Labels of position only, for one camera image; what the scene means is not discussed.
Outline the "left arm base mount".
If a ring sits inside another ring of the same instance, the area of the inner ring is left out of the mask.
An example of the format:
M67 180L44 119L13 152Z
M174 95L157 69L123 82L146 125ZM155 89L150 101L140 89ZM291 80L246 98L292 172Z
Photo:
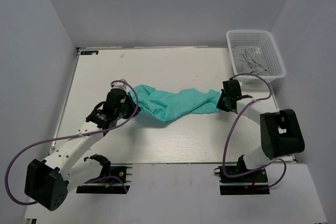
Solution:
M77 187L77 194L125 195L131 186L132 165L112 164L99 180Z

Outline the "teal green t shirt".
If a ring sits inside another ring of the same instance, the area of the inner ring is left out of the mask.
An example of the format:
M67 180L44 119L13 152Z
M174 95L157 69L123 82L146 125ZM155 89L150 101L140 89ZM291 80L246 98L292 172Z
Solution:
M188 114L218 113L216 106L220 94L215 90L204 93L195 88L172 93L142 84L134 88L131 97L139 103L143 115L160 122L171 122Z

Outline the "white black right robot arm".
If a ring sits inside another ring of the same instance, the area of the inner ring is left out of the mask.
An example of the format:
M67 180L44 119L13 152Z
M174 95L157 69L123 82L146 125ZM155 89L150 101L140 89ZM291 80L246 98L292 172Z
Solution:
M245 182L250 181L255 177L256 171L282 157L302 153L305 150L305 142L294 110L278 110L263 106L262 102L269 98L270 96L254 99L250 95L243 95L238 80L229 79L223 82L217 108L237 114L224 146L222 174L225 177L239 177ZM228 173L225 163L229 141L239 119L243 116L260 126L260 145L240 156L234 172Z

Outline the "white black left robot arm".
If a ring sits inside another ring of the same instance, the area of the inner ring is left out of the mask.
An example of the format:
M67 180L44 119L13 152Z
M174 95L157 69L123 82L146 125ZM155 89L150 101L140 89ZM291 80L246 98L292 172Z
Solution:
M87 154L120 119L129 119L139 109L123 86L113 87L80 127L78 137L68 140L42 161L28 165L25 194L50 211L56 210L67 194L91 180L110 178L111 162L104 156Z

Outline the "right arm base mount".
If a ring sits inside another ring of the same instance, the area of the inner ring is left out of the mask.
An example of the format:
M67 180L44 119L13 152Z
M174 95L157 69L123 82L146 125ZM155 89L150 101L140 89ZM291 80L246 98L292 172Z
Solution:
M223 167L214 169L219 177L219 188L222 196L269 195L268 177L264 169L252 174L228 178L223 174Z

